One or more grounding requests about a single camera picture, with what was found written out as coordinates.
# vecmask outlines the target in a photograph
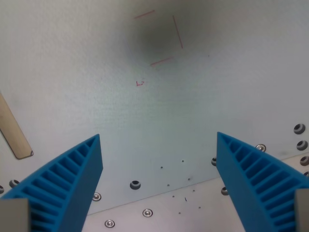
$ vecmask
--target white panel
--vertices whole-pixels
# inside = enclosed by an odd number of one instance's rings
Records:
[[[309,167],[299,164],[302,157],[284,162],[304,173]],[[221,194],[222,187],[222,179],[216,178],[92,214],[83,232],[244,232],[231,198]],[[144,209],[151,209],[153,216],[144,217]],[[106,228],[106,220],[113,220],[115,227]]]
[[[280,159],[300,154],[309,132],[293,127],[309,126],[308,7],[0,0],[0,90],[35,153],[15,160],[0,138],[0,184],[95,133],[104,165],[97,191],[109,200],[89,213],[218,177],[217,131]],[[133,180],[140,190],[129,188]]]

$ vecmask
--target gray metal plate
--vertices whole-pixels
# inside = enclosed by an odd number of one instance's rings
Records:
[[[102,200],[89,213],[218,177],[217,131],[279,159],[301,154],[309,133],[293,128],[309,126],[308,9],[306,0],[0,0],[0,90],[35,153],[15,160],[0,138],[0,185],[95,133]]]

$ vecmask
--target wooden popsicle stick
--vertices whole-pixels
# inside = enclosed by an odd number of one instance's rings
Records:
[[[0,93],[0,131],[15,157],[20,160],[33,156],[33,151]]]

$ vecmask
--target screw hole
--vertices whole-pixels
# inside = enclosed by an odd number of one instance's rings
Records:
[[[211,164],[213,166],[217,166],[217,157],[214,157],[214,158],[211,159]]]
[[[308,156],[304,156],[303,158],[300,159],[299,163],[302,166],[307,166],[309,164],[309,157]]]
[[[224,196],[227,196],[227,195],[228,195],[228,192],[227,192],[227,190],[226,190],[226,187],[223,187],[223,188],[221,189],[221,193],[222,193],[222,195],[224,195]]]
[[[9,185],[11,188],[16,187],[19,184],[19,181],[17,180],[10,180]]]
[[[133,190],[138,190],[140,188],[140,182],[137,180],[134,180],[130,183],[130,188]]]
[[[306,127],[304,124],[297,124],[295,127],[294,127],[294,133],[295,134],[302,134],[304,133]]]
[[[305,140],[302,140],[302,141],[298,142],[298,143],[297,143],[297,146],[296,146],[297,150],[299,150],[299,151],[303,151],[303,150],[305,150],[307,147],[308,147],[308,142],[305,141]]]

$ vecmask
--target countersunk screw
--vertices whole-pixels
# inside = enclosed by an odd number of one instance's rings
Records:
[[[144,209],[144,211],[143,211],[143,215],[146,218],[150,218],[153,214],[154,213],[153,213],[153,211],[151,209]]]
[[[266,146],[264,144],[259,144],[255,148],[263,152],[266,151]]]
[[[223,188],[221,189],[221,193],[222,193],[222,195],[225,195],[225,196],[228,195],[228,192],[227,192],[226,187],[223,187]]]
[[[101,200],[101,194],[99,194],[98,192],[95,192],[95,194],[93,194],[92,200],[94,202],[98,202],[99,200]]]
[[[107,228],[113,228],[113,227],[115,226],[115,222],[114,222],[113,220],[107,220],[107,221],[105,222],[105,226],[106,226]]]

